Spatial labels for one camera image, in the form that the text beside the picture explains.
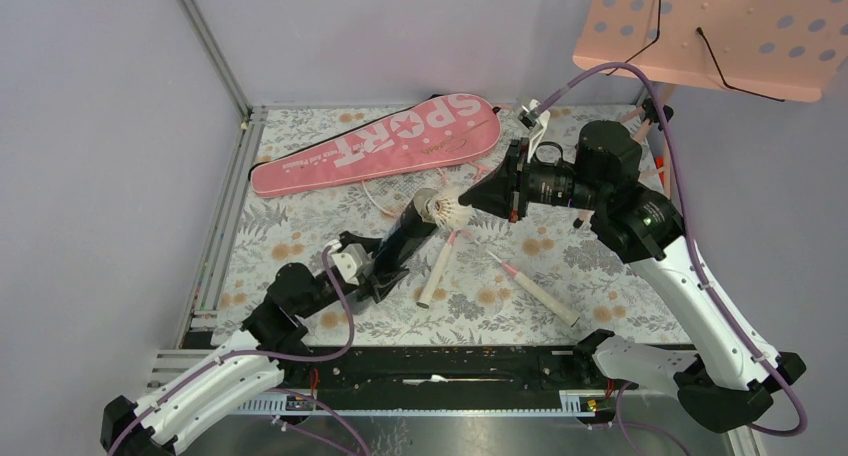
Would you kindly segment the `black shuttlecock tube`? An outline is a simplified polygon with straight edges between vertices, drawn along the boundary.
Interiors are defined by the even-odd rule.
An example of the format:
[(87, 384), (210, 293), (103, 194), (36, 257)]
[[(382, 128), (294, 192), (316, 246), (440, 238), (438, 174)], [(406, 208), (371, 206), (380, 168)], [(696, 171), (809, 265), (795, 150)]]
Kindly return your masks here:
[(406, 267), (405, 263), (432, 236), (437, 225), (427, 214), (425, 205), (437, 192), (431, 188), (418, 190), (386, 235), (360, 241), (371, 256), (371, 271)]

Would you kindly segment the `white shuttlecock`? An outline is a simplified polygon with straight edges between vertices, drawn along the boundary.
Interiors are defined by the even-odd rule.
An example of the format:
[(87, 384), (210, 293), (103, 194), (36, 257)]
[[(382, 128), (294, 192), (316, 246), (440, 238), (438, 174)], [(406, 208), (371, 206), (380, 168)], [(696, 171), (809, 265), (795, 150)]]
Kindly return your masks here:
[(463, 229), (474, 214), (474, 209), (459, 202), (462, 191), (448, 187), (437, 192), (426, 202), (426, 211), (433, 222), (443, 230)]

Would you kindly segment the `pink badminton racket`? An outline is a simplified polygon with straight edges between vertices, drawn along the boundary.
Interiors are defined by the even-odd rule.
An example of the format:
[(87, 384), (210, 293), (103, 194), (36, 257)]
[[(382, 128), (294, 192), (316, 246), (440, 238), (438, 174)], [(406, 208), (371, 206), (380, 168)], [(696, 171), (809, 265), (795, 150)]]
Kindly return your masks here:
[(567, 326), (573, 327), (579, 321), (580, 315), (576, 311), (568, 308), (565, 304), (552, 296), (547, 290), (543, 289), (539, 284), (529, 278), (520, 269), (498, 256), (493, 250), (484, 245), (479, 238), (472, 236), (467, 231), (465, 231), (464, 234), (474, 245), (493, 259), (520, 288), (533, 296), (540, 304), (555, 314)]
[[(456, 187), (456, 186), (447, 185), (447, 186), (440, 188), (440, 189), (435, 189), (435, 188), (431, 188), (431, 189), (435, 189), (439, 192), (442, 189), (448, 188), (448, 187)], [(451, 231), (451, 230), (440, 229), (437, 226), (437, 229), (432, 234), (432, 236), (438, 230), (446, 232), (448, 234), (448, 237), (445, 240), (445, 242), (444, 242), (444, 244), (443, 244), (443, 246), (440, 250), (440, 253), (437, 256), (435, 263), (433, 263), (433, 265), (430, 269), (428, 278), (426, 280), (426, 283), (425, 283), (425, 285), (424, 285), (424, 287), (423, 287), (423, 289), (422, 289), (422, 291), (419, 295), (418, 300), (416, 301), (416, 305), (423, 308), (423, 309), (427, 309), (427, 308), (430, 307), (430, 303), (431, 303), (431, 300), (433, 298), (433, 294), (434, 294), (436, 288), (438, 287), (439, 283), (441, 282), (441, 279), (442, 279), (443, 274), (445, 272), (445, 269), (447, 267), (447, 263), (448, 263), (448, 260), (450, 258), (450, 255), (451, 255), (456, 236), (458, 235), (459, 231), (462, 230), (462, 229)]]

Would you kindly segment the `pink racket bag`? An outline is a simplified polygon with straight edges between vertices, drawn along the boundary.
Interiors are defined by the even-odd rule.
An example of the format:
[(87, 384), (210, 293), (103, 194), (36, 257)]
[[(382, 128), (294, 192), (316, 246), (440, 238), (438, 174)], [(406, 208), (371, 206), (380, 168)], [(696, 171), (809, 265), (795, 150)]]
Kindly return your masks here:
[(274, 198), (465, 164), (490, 153), (501, 134), (496, 108), (466, 93), (433, 96), (282, 158), (257, 164), (250, 187)]

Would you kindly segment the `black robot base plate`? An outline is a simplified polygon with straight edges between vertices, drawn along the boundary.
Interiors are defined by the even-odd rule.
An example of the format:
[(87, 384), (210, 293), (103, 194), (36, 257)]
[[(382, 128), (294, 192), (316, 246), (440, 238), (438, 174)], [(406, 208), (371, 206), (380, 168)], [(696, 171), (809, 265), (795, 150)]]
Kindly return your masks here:
[(622, 381), (571, 346), (361, 346), (289, 367), (280, 387), (337, 412), (554, 412), (564, 395), (603, 401)]

